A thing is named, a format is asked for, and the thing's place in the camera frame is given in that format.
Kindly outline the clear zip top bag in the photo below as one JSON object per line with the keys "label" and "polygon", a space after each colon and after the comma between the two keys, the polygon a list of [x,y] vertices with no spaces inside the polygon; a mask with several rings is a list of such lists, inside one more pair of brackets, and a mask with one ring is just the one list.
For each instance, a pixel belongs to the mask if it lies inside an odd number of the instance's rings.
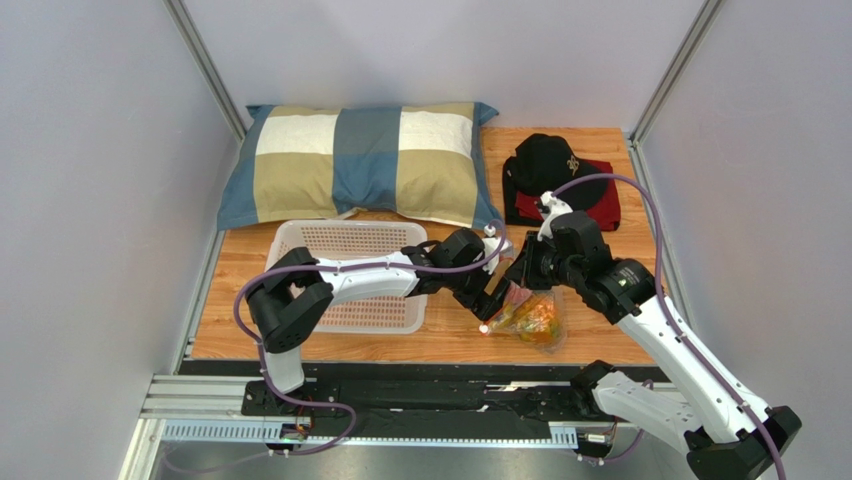
{"label": "clear zip top bag", "polygon": [[512,336],[540,351],[553,352],[564,343],[562,298],[558,291],[533,290],[508,277],[512,245],[501,248],[482,273],[488,273],[474,315],[487,336]]}

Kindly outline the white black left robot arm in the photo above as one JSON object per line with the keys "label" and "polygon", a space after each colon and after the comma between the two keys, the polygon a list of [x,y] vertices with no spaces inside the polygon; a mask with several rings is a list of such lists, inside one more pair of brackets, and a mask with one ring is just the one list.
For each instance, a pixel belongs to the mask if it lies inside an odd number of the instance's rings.
{"label": "white black left robot arm", "polygon": [[361,260],[318,258],[298,247],[249,281],[235,303],[247,305],[258,330],[255,341],[264,377],[287,394],[304,384],[301,346],[329,308],[446,289],[477,319],[486,321],[502,308],[510,288],[497,268],[511,248],[505,233],[492,226],[483,236],[461,228],[443,241]]}

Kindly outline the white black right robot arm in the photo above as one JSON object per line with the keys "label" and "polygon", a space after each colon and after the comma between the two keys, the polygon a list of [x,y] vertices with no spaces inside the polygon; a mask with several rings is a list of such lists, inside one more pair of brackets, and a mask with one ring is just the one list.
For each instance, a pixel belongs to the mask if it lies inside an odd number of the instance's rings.
{"label": "white black right robot arm", "polygon": [[698,479],[757,479],[778,465],[802,427],[771,407],[707,349],[640,262],[612,256],[584,212],[559,214],[527,233],[508,277],[531,290],[573,289],[632,338],[675,385],[682,401],[595,361],[573,378],[595,410],[634,423],[680,454]]}

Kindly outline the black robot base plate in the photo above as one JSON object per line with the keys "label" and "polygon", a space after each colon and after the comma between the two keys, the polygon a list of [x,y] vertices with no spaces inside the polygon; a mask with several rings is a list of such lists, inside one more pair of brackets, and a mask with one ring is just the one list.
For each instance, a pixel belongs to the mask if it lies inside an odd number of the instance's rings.
{"label": "black robot base plate", "polygon": [[[495,405],[521,412],[544,404],[549,412],[565,409],[586,421],[615,420],[592,406],[590,394],[572,387],[581,370],[579,365],[547,364],[308,362],[305,384],[291,395],[305,401],[304,408],[318,411],[320,396],[337,387],[338,406],[350,415],[364,407],[456,410]],[[261,380],[258,361],[250,360],[191,360],[178,372]]]}

